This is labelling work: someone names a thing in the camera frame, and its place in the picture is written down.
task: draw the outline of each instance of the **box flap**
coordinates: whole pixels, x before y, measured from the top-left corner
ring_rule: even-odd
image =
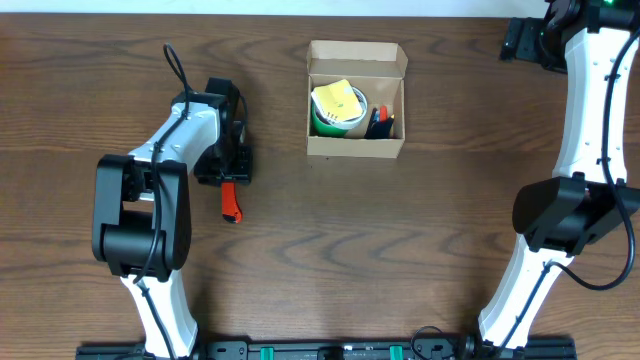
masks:
[[[407,56],[395,43],[314,40],[309,74],[404,78]]]

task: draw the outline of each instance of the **wooden tabletop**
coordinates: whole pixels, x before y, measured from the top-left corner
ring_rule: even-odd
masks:
[[[209,339],[406,337],[473,330],[515,243],[518,190],[551,176],[567,78],[497,61],[504,19],[154,15],[0,16],[0,358],[69,359],[91,342],[139,341],[129,292],[91,253],[95,168],[167,119],[188,79],[233,81],[250,109],[254,182],[245,219],[190,182],[187,298]],[[305,154],[305,56],[313,39],[397,42],[409,58],[397,160]],[[640,75],[625,124],[640,186]],[[640,217],[635,216],[636,226]],[[604,283],[622,230],[572,268]],[[640,353],[640,270],[595,293],[560,276],[533,334],[570,334],[580,359]]]

